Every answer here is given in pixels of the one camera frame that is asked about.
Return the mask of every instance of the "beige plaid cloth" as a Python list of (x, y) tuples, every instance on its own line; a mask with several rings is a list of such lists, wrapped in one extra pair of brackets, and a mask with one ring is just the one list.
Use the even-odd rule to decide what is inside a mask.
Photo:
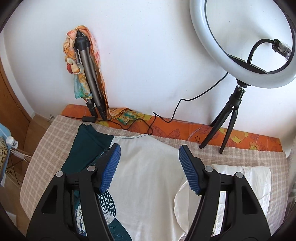
[[(64, 116), (57, 116), (41, 139), (27, 169), (22, 189), (20, 203), (31, 219), (34, 210), (51, 181), (67, 159), (73, 141), (81, 125), (81, 121)], [(92, 126), (99, 132), (116, 136), (136, 136), (138, 133), (114, 129), (98, 124)], [(271, 233), (274, 233), (283, 222), (287, 198), (288, 164), (284, 152), (269, 152), (245, 150), (226, 147), (223, 154), (219, 154), (219, 147), (207, 145), (199, 149), (198, 144), (178, 139), (155, 137), (159, 141), (172, 147), (179, 148), (186, 144), (194, 156), (199, 157), (205, 165), (220, 164), (230, 166), (266, 166), (271, 171), (271, 196), (267, 213), (267, 221)]]

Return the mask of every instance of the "white ring light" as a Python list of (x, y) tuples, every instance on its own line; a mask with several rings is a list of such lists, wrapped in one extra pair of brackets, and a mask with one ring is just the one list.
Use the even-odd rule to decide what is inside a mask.
[(206, 16), (207, 0), (190, 0), (190, 15), (194, 29), (209, 55), (228, 73), (249, 85), (260, 88), (277, 88), (296, 78), (296, 57), (286, 68), (271, 74), (258, 74), (247, 70), (231, 60), (215, 40)]

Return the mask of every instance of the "tripod leg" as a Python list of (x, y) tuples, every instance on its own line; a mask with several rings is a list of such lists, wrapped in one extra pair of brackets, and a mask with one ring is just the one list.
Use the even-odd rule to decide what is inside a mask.
[(210, 124), (211, 127), (213, 127), (213, 126), (216, 124), (216, 122), (217, 122), (217, 120), (219, 119), (220, 115), (222, 114), (224, 108), (220, 111), (220, 113), (217, 115), (217, 117), (216, 117), (216, 118), (213, 120), (213, 122)]
[(221, 148), (219, 150), (219, 153), (222, 154), (224, 148), (225, 148), (225, 145), (230, 137), (230, 134), (233, 130), (233, 127), (234, 127), (234, 124), (235, 124), (235, 121), (237, 120), (237, 114), (238, 114), (238, 110), (239, 108), (238, 107), (234, 107), (233, 108), (233, 112), (232, 112), (232, 115), (231, 115), (231, 118), (230, 118), (230, 122), (229, 122), (229, 125), (228, 125), (228, 129), (226, 131), (226, 134), (225, 134), (225, 137), (224, 137), (224, 140), (223, 140), (223, 143), (221, 145)]
[(213, 138), (213, 136), (216, 134), (216, 132), (219, 130), (219, 128), (222, 126), (222, 124), (225, 122), (227, 117), (232, 112), (233, 110), (232, 107), (233, 105), (230, 105), (229, 103), (226, 104), (218, 120), (216, 121), (215, 125), (211, 129), (210, 133), (207, 135), (204, 141), (200, 144), (200, 149), (204, 148), (209, 143), (209, 141)]

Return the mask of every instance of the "leopard print fabric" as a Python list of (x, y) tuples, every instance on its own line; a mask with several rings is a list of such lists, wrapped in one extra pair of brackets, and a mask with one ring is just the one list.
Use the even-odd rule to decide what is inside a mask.
[(2, 169), (2, 165), (5, 161), (7, 153), (8, 153), (8, 149), (7, 149), (5, 140), (3, 139), (3, 137), (0, 137), (0, 170)]

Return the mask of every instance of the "camera tripod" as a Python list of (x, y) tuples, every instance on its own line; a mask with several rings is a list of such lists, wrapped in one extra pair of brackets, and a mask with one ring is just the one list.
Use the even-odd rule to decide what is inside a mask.
[(80, 63), (84, 67), (84, 73), (87, 79), (87, 83), (91, 90), (91, 94), (93, 96), (92, 99), (87, 99), (86, 106), (88, 107), (92, 117), (84, 116), (82, 121), (87, 122), (95, 122), (98, 114), (96, 112), (95, 106), (100, 113), (101, 118), (105, 121), (106, 117), (106, 103), (104, 100), (104, 96), (102, 91), (100, 90), (100, 86), (98, 84), (97, 74), (94, 67), (94, 63), (90, 56), (90, 41), (87, 36), (77, 31), (77, 36), (75, 39), (74, 50), (77, 59), (77, 63)]
[(237, 79), (238, 85), (235, 87), (235, 90), (233, 94), (229, 97), (228, 102), (226, 103), (225, 107), (222, 109), (222, 111), (219, 113), (219, 115), (214, 119), (214, 121), (210, 124), (211, 131), (209, 134), (206, 136), (204, 141), (200, 144), (200, 149), (204, 148), (209, 141), (213, 138), (213, 136), (216, 134), (216, 132), (220, 129), (220, 127), (223, 125), (223, 123), (226, 121), (230, 113), (232, 112), (231, 119), (228, 125), (227, 132), (225, 134), (223, 143), (221, 145), (221, 148), (219, 150), (219, 153), (222, 154), (225, 145), (229, 139), (229, 136), (233, 130), (235, 121), (237, 119), (238, 115), (238, 110), (239, 110), (239, 105), (242, 102), (242, 96), (246, 92), (244, 88), (248, 86), (248, 84), (241, 82), (240, 80)]

